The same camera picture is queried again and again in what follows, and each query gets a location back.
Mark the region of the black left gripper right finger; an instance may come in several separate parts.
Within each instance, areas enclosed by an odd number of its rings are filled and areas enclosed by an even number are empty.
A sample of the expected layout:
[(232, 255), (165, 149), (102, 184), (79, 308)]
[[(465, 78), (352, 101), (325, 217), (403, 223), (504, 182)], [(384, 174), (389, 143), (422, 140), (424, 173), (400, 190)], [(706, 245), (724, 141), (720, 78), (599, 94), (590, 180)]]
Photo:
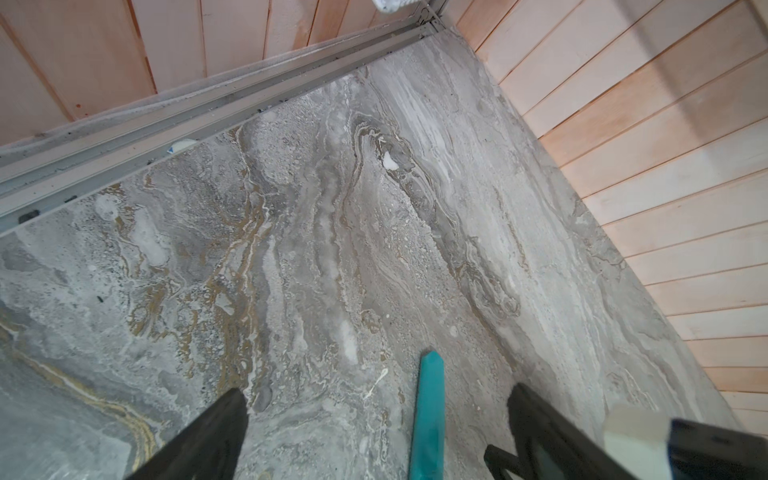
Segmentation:
[(507, 470), (522, 479), (631, 479), (625, 468), (524, 383), (507, 401), (516, 452)]

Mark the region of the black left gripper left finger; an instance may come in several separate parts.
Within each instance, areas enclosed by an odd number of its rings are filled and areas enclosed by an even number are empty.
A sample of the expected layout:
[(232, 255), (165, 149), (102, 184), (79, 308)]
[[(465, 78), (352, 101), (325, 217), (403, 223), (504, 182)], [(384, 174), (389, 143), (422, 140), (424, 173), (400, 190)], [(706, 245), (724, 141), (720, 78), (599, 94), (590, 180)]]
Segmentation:
[(130, 477), (232, 479), (247, 427), (245, 396), (232, 388)]

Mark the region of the teal tool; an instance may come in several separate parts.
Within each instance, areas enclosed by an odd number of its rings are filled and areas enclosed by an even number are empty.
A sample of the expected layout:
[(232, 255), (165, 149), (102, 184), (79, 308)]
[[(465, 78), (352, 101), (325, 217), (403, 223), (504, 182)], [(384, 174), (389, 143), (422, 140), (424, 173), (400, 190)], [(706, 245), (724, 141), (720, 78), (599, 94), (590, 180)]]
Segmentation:
[(444, 361), (436, 351), (420, 360), (408, 478), (444, 477), (445, 377)]

